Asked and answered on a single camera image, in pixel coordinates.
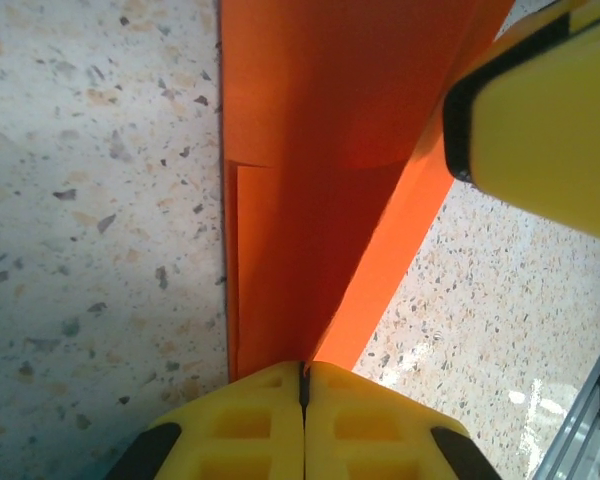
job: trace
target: orange paper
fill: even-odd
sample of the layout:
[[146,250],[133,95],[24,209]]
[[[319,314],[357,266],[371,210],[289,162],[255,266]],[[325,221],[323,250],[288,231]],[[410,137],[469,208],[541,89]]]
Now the orange paper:
[[511,3],[222,2],[232,379],[353,366],[451,185],[436,105]]

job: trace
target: speckled floor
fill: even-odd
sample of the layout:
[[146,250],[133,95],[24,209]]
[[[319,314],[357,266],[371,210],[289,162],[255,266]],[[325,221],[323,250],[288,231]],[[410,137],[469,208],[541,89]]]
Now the speckled floor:
[[[0,479],[226,382],[216,8],[0,0]],[[599,351],[600,242],[456,184],[356,370],[522,478]]]

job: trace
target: terrazzo floor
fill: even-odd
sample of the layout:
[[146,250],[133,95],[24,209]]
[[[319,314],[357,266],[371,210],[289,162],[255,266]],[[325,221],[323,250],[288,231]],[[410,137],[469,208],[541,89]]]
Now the terrazzo floor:
[[[226,383],[216,11],[0,0],[0,479],[101,478]],[[456,184],[356,371],[524,478],[599,352],[600,241]]]

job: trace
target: yellow plastic part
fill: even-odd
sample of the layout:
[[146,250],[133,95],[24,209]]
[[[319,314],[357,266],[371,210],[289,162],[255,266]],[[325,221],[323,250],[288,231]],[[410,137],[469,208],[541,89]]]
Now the yellow plastic part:
[[156,480],[302,480],[298,371],[278,364],[159,418],[182,433]]
[[464,427],[328,363],[311,366],[305,428],[307,480],[446,480],[457,477],[430,431]]
[[471,177],[501,200],[600,237],[600,0],[572,11],[570,30],[478,94]]

